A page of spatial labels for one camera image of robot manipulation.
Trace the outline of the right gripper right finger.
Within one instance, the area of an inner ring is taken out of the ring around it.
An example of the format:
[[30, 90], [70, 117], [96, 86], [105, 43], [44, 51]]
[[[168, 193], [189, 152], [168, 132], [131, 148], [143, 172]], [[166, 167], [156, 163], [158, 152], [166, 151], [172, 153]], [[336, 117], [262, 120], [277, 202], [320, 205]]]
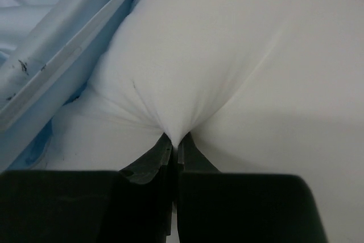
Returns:
[[220, 172], [197, 148], [191, 133], [180, 142], [176, 151], [178, 172]]

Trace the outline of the white pillow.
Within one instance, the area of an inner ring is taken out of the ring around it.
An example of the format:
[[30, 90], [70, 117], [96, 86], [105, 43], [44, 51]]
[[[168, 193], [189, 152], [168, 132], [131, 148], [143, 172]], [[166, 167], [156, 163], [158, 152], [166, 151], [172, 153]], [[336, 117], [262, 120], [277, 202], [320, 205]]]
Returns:
[[297, 174], [363, 241], [363, 0], [135, 0], [40, 167], [119, 170], [191, 133], [224, 171]]

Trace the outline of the light blue pillowcase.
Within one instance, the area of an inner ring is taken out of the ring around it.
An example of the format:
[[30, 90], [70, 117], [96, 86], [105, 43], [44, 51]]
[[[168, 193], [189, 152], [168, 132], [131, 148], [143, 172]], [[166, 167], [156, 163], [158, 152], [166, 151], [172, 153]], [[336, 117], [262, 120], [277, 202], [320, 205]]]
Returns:
[[51, 119], [82, 91], [133, 0], [58, 0], [1, 64], [1, 170], [43, 156]]

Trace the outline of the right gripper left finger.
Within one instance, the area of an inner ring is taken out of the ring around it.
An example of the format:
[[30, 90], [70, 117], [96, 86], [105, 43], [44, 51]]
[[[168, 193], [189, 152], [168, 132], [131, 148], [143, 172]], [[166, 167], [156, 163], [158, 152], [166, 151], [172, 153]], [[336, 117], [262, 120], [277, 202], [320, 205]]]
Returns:
[[168, 166], [173, 147], [169, 137], [163, 133], [154, 146], [137, 160], [119, 171], [134, 184], [148, 184], [162, 167]]

